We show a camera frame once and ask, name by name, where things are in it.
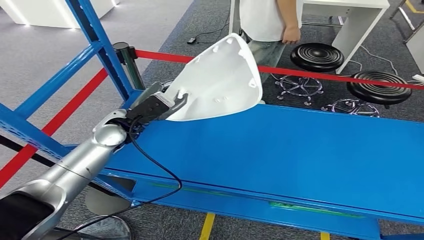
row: silver robotic arm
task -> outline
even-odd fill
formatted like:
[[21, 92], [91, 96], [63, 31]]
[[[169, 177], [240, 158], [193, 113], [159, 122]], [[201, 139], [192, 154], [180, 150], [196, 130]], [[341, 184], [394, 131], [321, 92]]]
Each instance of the silver robotic arm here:
[[[51, 231], [75, 197], [106, 165], [111, 155], [136, 138], [144, 124], [165, 119], [187, 102], [167, 99], [164, 86], [155, 83], [130, 109], [106, 116], [93, 135], [45, 173], [0, 197], [0, 239], [39, 240]], [[131, 127], [137, 127], [133, 133]]]

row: white desk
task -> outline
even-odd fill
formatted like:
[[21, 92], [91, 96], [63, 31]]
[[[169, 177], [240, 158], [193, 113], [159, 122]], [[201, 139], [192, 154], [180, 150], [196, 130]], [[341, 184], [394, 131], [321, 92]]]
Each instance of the white desk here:
[[[240, 31], [240, 0], [231, 0], [229, 32]], [[332, 45], [345, 57], [339, 74], [358, 50], [362, 42], [389, 8], [388, 0], [305, 0], [303, 14], [347, 17]]]

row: silver stand base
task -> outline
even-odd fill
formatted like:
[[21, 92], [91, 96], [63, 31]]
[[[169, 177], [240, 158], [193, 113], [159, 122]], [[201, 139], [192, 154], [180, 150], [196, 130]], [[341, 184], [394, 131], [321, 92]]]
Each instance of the silver stand base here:
[[124, 210], [131, 202], [119, 197], [109, 196], [94, 188], [89, 188], [85, 194], [85, 205], [96, 215], [109, 215]]
[[322, 111], [330, 110], [333, 113], [362, 115], [379, 118], [380, 113], [373, 105], [357, 99], [340, 99], [333, 104], [321, 107]]
[[[104, 216], [93, 217], [85, 221], [83, 224], [77, 226], [75, 229], [85, 224], [89, 224], [101, 217]], [[82, 229], [78, 233], [87, 234], [102, 240], [134, 240], [133, 231], [131, 230], [130, 226], [117, 216], [112, 216], [106, 218], [105, 220], [99, 221]]]
[[283, 92], [277, 96], [279, 100], [284, 99], [284, 94], [289, 93], [291, 95], [307, 97], [307, 101], [304, 102], [306, 106], [310, 106], [311, 96], [315, 94], [322, 94], [323, 85], [320, 81], [312, 77], [295, 77], [286, 75], [275, 82], [276, 85], [280, 85]]

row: red barrier tape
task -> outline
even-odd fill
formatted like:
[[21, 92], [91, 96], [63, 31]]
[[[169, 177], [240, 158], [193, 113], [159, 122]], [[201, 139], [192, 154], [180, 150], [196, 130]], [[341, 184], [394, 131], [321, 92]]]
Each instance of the red barrier tape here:
[[[190, 62], [194, 58], [192, 56], [184, 56], [184, 55], [176, 55], [176, 54], [169, 54], [169, 53], [163, 53], [163, 52], [153, 52], [153, 51], [144, 51], [144, 50], [135, 50], [135, 53], [137, 54], [137, 57], [139, 57], [139, 58], [167, 61], [167, 62], [174, 62], [174, 63], [183, 63], [183, 64]], [[417, 85], [412, 85], [412, 84], [357, 79], [357, 78], [352, 78], [352, 77], [337, 76], [337, 75], [332, 75], [332, 74], [309, 72], [309, 71], [300, 71], [300, 70], [293, 70], [293, 69], [287, 69], [287, 68], [259, 66], [258, 69], [259, 69], [259, 72], [261, 72], [261, 73], [279, 74], [279, 75], [294, 75], [294, 76], [299, 76], [299, 77], [332, 80], [332, 81], [339, 81], [339, 82], [352, 82], [352, 83], [359, 83], [359, 84], [375, 84], [375, 85], [380, 85], [380, 86], [424, 90], [424, 86], [417, 86]]]
[[[90, 94], [105, 80], [108, 73], [102, 68], [46, 125], [41, 131], [51, 136], [90, 96]], [[37, 148], [25, 145], [1, 170], [0, 188], [22, 168], [22, 166], [37, 152]]]

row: green tape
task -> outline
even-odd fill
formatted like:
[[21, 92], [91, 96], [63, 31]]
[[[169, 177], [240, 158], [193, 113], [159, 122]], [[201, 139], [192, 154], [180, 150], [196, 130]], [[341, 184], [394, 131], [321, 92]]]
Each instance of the green tape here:
[[364, 218], [364, 216], [360, 216], [360, 215], [354, 215], [354, 214], [343, 213], [343, 212], [338, 212], [338, 211], [331, 211], [331, 210], [326, 210], [326, 209], [321, 209], [321, 208], [313, 208], [313, 207], [307, 207], [307, 206], [298, 206], [298, 205], [293, 205], [293, 204], [288, 204], [288, 203], [282, 203], [282, 202], [270, 201], [269, 204], [272, 207], [282, 208], [282, 209], [308, 211], [308, 212], [314, 212], [314, 213], [320, 213], [320, 214], [330, 214], [330, 215], [336, 215], [336, 216], [342, 216], [342, 217], [349, 217], [349, 218], [356, 218], [356, 219], [362, 219], [362, 218]]
[[[162, 184], [162, 183], [152, 183], [152, 185], [155, 186], [155, 187], [168, 188], [168, 189], [176, 189], [177, 188], [177, 186]], [[231, 196], [229, 194], [225, 194], [225, 193], [222, 193], [222, 192], [219, 192], [219, 191], [199, 190], [199, 189], [188, 188], [188, 187], [183, 187], [181, 190], [194, 192], [194, 193], [200, 193], [200, 194], [211, 194], [211, 195], [226, 196], [226, 197]]]

